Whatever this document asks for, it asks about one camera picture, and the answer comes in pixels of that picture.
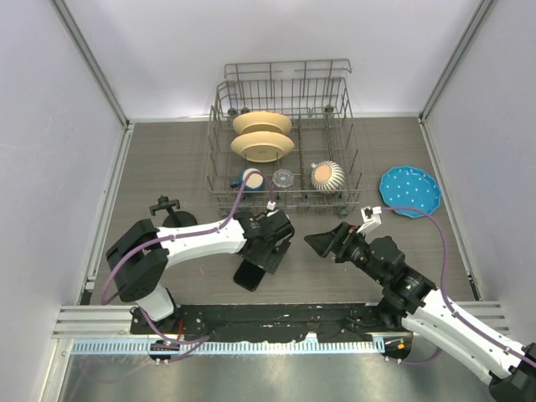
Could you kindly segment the black smartphone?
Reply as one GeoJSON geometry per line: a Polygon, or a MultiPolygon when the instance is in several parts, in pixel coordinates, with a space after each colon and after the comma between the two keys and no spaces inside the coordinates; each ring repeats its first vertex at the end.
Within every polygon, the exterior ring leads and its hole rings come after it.
{"type": "Polygon", "coordinates": [[[247,291],[255,291],[265,276],[265,271],[257,265],[243,260],[234,274],[233,281],[247,291]]]}

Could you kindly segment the black phone stand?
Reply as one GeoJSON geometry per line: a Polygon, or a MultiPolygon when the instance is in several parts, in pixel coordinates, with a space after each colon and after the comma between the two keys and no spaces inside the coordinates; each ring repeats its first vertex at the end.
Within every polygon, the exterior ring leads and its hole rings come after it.
{"type": "Polygon", "coordinates": [[[151,216],[155,216],[161,210],[167,212],[167,217],[162,223],[163,227],[182,228],[198,224],[193,214],[181,210],[180,202],[177,199],[169,199],[167,196],[161,195],[157,203],[149,207],[151,216]]]}

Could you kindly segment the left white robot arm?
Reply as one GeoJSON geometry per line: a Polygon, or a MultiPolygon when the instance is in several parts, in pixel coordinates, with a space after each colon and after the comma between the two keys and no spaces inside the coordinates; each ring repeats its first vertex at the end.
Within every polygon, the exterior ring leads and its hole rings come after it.
{"type": "Polygon", "coordinates": [[[161,284],[165,270],[210,255],[238,255],[242,262],[233,281],[255,291],[265,274],[276,272],[294,234],[286,213],[277,209],[257,215],[239,211],[213,223],[172,228],[140,220],[106,252],[111,273],[101,303],[116,297],[134,303],[157,332],[168,334],[177,327],[178,313],[161,284]]]}

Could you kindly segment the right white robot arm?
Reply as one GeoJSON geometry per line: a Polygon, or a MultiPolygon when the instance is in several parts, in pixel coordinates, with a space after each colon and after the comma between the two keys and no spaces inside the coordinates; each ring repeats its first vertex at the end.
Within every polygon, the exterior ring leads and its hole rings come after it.
{"type": "Polygon", "coordinates": [[[535,399],[535,346],[522,345],[485,325],[411,268],[391,237],[365,239],[346,222],[305,241],[322,258],[350,262],[382,286],[378,319],[421,335],[486,383],[496,401],[535,399]]]}

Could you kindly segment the striped ceramic bowl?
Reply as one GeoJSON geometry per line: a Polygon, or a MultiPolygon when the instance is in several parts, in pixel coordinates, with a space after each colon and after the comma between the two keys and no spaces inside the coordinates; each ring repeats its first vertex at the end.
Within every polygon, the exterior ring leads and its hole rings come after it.
{"type": "Polygon", "coordinates": [[[322,161],[311,164],[312,187],[320,193],[335,194],[343,190],[345,185],[345,172],[334,161],[322,161]]]}

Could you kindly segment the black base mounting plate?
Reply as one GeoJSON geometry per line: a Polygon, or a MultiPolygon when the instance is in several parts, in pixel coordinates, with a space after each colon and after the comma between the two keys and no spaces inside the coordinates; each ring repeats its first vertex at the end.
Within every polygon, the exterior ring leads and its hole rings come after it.
{"type": "Polygon", "coordinates": [[[361,342],[407,332],[385,306],[366,303],[183,304],[155,326],[172,338],[220,343],[300,343],[310,333],[320,343],[361,342]]]}

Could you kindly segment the blue mug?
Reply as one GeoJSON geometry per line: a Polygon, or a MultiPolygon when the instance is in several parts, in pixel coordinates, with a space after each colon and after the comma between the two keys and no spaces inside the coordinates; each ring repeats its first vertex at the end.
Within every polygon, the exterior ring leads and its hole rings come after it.
{"type": "Polygon", "coordinates": [[[245,185],[245,191],[262,191],[265,188],[265,177],[257,168],[246,168],[230,182],[231,188],[239,188],[242,185],[245,185]]]}

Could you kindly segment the clear glass cup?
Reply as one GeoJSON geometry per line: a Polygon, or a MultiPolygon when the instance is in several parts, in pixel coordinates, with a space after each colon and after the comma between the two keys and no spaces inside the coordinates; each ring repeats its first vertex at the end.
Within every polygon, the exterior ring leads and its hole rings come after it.
{"type": "Polygon", "coordinates": [[[294,173],[288,169],[280,168],[273,172],[271,185],[278,190],[288,190],[294,185],[294,173]]]}

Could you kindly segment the blue dotted plate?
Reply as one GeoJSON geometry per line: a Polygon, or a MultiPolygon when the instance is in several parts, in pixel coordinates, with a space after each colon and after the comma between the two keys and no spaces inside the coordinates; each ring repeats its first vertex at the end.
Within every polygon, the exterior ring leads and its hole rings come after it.
{"type": "Polygon", "coordinates": [[[395,213],[409,218],[424,217],[415,209],[433,214],[442,200],[437,181],[424,170],[411,166],[392,167],[384,173],[379,182],[379,193],[390,208],[411,207],[395,210],[395,213]]]}

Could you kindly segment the front beige plate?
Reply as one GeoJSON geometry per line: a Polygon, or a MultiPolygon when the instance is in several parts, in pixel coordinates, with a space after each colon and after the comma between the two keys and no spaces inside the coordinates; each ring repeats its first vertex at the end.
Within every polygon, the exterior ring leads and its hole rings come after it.
{"type": "Polygon", "coordinates": [[[231,150],[242,158],[257,163],[274,162],[294,149],[290,137],[272,131],[256,131],[237,136],[231,150]]]}

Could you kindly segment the beige plate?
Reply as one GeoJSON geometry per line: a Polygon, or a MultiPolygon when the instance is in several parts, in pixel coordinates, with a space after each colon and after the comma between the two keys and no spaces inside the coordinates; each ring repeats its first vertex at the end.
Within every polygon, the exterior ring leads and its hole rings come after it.
{"type": "Polygon", "coordinates": [[[236,117],[233,128],[239,135],[255,131],[273,131],[287,135],[291,130],[291,120],[272,111],[250,111],[236,117]]]}
{"type": "Polygon", "coordinates": [[[274,162],[294,149],[290,137],[272,131],[256,131],[237,136],[231,150],[242,158],[257,163],[274,162]]]}

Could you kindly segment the rear beige plate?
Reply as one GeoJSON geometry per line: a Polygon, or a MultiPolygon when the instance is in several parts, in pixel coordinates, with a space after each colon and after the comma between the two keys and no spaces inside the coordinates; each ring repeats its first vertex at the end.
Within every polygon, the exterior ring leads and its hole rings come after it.
{"type": "Polygon", "coordinates": [[[233,128],[239,135],[255,131],[273,131],[287,135],[291,130],[291,120],[272,111],[250,111],[236,117],[233,128]]]}

